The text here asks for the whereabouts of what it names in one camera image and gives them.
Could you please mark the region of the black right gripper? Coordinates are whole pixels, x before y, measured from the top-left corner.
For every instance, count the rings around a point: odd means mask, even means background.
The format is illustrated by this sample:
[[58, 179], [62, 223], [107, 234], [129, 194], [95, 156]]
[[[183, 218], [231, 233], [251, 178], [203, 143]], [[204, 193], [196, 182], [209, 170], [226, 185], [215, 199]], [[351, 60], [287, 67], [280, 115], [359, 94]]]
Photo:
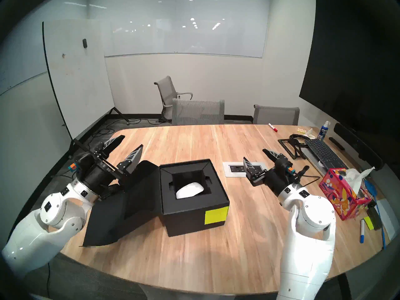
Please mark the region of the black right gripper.
[[243, 158], [246, 177], [252, 186], [266, 185], [275, 196], [284, 191], [290, 184], [294, 183], [295, 170], [288, 166], [288, 159], [282, 153], [278, 154], [272, 150], [262, 149], [263, 153], [274, 163], [272, 169], [257, 170], [246, 158]]

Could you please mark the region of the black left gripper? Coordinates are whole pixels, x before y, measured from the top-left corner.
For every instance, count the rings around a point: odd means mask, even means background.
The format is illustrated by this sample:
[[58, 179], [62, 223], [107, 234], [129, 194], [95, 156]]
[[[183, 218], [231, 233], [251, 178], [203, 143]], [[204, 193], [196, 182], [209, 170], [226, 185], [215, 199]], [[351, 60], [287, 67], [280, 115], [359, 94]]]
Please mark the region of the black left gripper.
[[[94, 149], [94, 155], [99, 158], [108, 158], [124, 138], [125, 135], [119, 135], [106, 142], [101, 142]], [[141, 160], [143, 147], [143, 144], [141, 144], [133, 150], [124, 161], [118, 164], [118, 170], [125, 175], [131, 175]], [[120, 184], [110, 185], [113, 180], [118, 178], [109, 171], [109, 167], [106, 164], [95, 160], [91, 152], [75, 155], [75, 162], [79, 166], [77, 179], [95, 194], [116, 194], [123, 191], [123, 186]]]

